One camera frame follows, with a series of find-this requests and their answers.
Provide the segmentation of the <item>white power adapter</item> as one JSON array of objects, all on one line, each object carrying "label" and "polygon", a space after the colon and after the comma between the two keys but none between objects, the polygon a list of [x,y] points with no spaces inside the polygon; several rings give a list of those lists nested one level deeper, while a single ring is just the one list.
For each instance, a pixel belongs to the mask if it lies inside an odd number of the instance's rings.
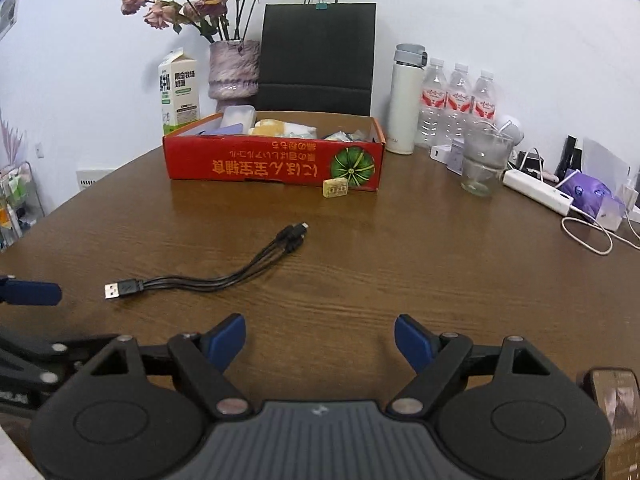
[{"label": "white power adapter", "polygon": [[440,162],[441,164],[447,165],[449,162],[450,153],[450,144],[440,144],[435,145],[431,148],[430,156],[431,159],[433,159],[435,162]]}]

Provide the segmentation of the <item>clear glass cup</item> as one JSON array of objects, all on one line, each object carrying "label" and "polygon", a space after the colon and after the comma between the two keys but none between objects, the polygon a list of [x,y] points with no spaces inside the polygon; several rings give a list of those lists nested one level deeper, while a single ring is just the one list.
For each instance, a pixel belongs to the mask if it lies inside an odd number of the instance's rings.
[{"label": "clear glass cup", "polygon": [[461,186],[473,195],[491,196],[501,183],[514,140],[484,120],[474,122],[463,140]]}]

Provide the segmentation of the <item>yellow white plush toy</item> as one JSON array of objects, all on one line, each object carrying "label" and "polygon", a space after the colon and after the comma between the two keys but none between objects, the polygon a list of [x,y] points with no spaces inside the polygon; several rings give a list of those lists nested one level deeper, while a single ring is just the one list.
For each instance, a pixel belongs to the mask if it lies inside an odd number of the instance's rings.
[{"label": "yellow white plush toy", "polygon": [[317,137],[317,128],[294,124],[294,122],[282,122],[277,119],[262,119],[248,130],[250,136],[269,136],[270,138],[296,138],[314,140]]}]

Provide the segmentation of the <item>milk carton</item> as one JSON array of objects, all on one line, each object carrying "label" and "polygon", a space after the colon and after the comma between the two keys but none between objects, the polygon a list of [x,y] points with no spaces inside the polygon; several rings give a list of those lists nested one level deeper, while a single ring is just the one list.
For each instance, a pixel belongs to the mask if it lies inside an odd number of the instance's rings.
[{"label": "milk carton", "polygon": [[160,62],[158,90],[165,136],[200,118],[196,61],[182,49],[169,52]]}]

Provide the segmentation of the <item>smartphone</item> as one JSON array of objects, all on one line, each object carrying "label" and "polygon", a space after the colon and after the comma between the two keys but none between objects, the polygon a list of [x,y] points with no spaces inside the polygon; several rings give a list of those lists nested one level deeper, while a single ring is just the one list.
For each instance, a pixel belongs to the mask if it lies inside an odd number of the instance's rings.
[{"label": "smartphone", "polygon": [[599,478],[639,480],[639,382],[636,374],[626,368],[593,368],[582,384],[611,427],[611,445]]}]

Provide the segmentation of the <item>water bottle left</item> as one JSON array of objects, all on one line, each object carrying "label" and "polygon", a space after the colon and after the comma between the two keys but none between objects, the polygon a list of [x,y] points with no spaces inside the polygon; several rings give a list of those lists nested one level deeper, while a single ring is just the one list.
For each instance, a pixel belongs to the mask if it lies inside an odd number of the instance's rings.
[{"label": "water bottle left", "polygon": [[431,58],[428,62],[420,96],[420,114],[416,145],[431,148],[437,144],[442,125],[442,111],[446,105],[448,82],[444,61]]}]

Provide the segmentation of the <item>translucent plastic box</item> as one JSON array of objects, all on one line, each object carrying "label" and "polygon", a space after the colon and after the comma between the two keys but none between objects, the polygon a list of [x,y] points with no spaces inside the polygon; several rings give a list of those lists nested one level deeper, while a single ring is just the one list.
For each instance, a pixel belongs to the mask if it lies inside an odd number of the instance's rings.
[{"label": "translucent plastic box", "polygon": [[250,130],[255,125],[256,110],[251,105],[229,105],[222,113],[221,128],[235,127],[240,125],[244,132]]}]

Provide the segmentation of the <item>purple ceramic vase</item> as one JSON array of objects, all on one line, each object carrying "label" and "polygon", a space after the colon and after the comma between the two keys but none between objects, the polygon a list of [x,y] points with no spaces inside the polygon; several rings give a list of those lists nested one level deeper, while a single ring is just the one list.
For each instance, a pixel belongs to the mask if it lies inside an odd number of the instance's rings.
[{"label": "purple ceramic vase", "polygon": [[260,43],[217,41],[209,46],[208,96],[216,110],[247,104],[258,93]]}]

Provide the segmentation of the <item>white power strip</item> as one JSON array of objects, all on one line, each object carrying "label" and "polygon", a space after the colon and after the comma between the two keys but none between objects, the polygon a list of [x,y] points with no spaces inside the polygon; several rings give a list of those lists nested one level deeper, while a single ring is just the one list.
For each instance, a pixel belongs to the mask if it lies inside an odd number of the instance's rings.
[{"label": "white power strip", "polygon": [[512,191],[526,196],[562,217],[570,213],[574,200],[544,181],[535,179],[520,170],[509,169],[503,174],[502,183]]}]

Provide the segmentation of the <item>small yellow mahjong tile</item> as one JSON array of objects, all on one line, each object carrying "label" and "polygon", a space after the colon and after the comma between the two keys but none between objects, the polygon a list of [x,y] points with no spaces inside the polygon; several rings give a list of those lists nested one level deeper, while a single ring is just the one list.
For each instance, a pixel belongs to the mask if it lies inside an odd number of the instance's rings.
[{"label": "small yellow mahjong tile", "polygon": [[322,183],[324,198],[342,197],[348,194],[349,182],[346,178],[326,179]]}]

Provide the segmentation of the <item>purple knitted cloth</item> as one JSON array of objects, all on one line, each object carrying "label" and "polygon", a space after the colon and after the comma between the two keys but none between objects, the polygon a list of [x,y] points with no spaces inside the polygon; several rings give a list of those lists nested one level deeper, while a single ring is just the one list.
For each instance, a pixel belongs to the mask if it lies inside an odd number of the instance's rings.
[{"label": "purple knitted cloth", "polygon": [[242,136],[243,134],[244,126],[239,122],[223,127],[207,127],[200,132],[200,136]]}]

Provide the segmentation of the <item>red cardboard box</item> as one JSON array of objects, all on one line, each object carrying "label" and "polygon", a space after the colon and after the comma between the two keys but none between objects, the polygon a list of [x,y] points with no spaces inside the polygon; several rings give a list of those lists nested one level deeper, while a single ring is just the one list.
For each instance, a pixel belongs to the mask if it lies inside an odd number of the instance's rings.
[{"label": "red cardboard box", "polygon": [[192,122],[163,137],[172,180],[258,181],[320,186],[345,178],[356,190],[380,184],[385,136],[377,119],[320,112],[267,110],[258,119],[314,127],[314,139],[216,134],[220,113]]}]

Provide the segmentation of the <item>water bottle middle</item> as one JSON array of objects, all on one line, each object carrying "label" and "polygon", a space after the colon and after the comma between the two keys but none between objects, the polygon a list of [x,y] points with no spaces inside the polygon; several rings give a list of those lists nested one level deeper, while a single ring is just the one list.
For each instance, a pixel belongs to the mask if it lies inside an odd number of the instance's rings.
[{"label": "water bottle middle", "polygon": [[446,133],[451,139],[462,136],[473,104],[469,66],[457,63],[449,78],[446,97]]}]

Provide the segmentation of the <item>white thermos bottle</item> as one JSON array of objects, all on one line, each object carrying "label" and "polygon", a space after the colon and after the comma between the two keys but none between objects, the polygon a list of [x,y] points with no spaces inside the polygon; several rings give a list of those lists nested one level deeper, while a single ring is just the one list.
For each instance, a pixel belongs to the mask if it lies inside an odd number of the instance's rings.
[{"label": "white thermos bottle", "polygon": [[396,46],[386,133],[386,150],[391,153],[413,153],[426,63],[422,44]]}]

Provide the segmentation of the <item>water bottle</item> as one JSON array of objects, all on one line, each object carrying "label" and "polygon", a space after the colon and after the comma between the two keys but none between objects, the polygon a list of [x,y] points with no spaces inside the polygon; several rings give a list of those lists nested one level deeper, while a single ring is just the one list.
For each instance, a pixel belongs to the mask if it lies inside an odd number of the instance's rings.
[{"label": "water bottle", "polygon": [[474,117],[494,122],[496,119],[497,97],[494,74],[489,70],[482,70],[473,87],[472,115]]},{"label": "water bottle", "polygon": [[428,62],[420,96],[420,114],[416,145],[431,148],[437,144],[442,125],[442,111],[446,105],[448,82],[444,61],[431,58]]},{"label": "water bottle", "polygon": [[469,66],[457,63],[449,78],[446,97],[446,133],[451,139],[462,136],[473,104]]}]

